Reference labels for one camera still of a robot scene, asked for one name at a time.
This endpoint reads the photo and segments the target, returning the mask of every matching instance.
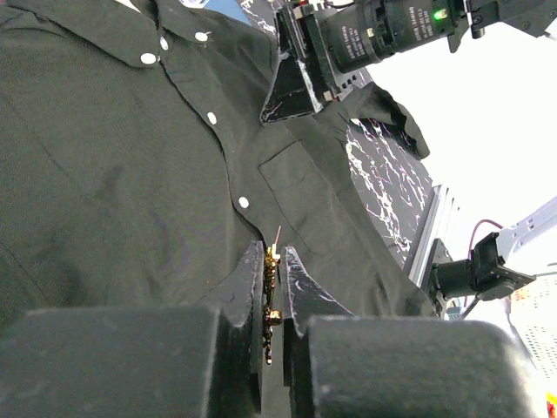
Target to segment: black shirt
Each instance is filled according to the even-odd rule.
[[[279,226],[356,314],[433,315],[350,178],[347,121],[394,109],[383,91],[264,128],[264,33],[178,0],[156,20],[113,0],[7,4],[0,325],[35,307],[195,302]]]

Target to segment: green light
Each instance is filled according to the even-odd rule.
[[[443,20],[447,19],[448,17],[449,13],[446,11],[446,9],[437,10],[435,13],[433,13],[433,19],[435,20]]]

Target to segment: white mesh basket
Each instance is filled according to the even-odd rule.
[[[527,346],[547,390],[557,393],[557,272],[513,293],[511,322]]]

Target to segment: white button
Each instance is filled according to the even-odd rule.
[[[217,124],[217,117],[215,116],[215,114],[212,111],[207,113],[207,117],[209,118],[209,122],[211,122],[213,125]]]
[[[160,46],[163,47],[163,50],[168,50],[168,42],[166,42],[166,39],[164,39],[163,37],[160,37]]]
[[[240,206],[242,206],[244,209],[246,209],[246,207],[250,205],[250,202],[249,202],[248,199],[246,199],[246,198],[240,198],[240,199],[238,199],[238,203],[239,203]]]
[[[157,62],[157,57],[153,54],[143,54],[141,56],[141,62],[143,64],[155,64]]]
[[[209,37],[207,36],[206,33],[203,32],[198,32],[195,34],[195,38],[199,41],[199,42],[207,42],[207,39],[209,39]]]

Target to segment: shirt pocket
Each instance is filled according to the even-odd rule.
[[[320,256],[342,246],[349,225],[336,193],[300,142],[259,167],[290,227]]]

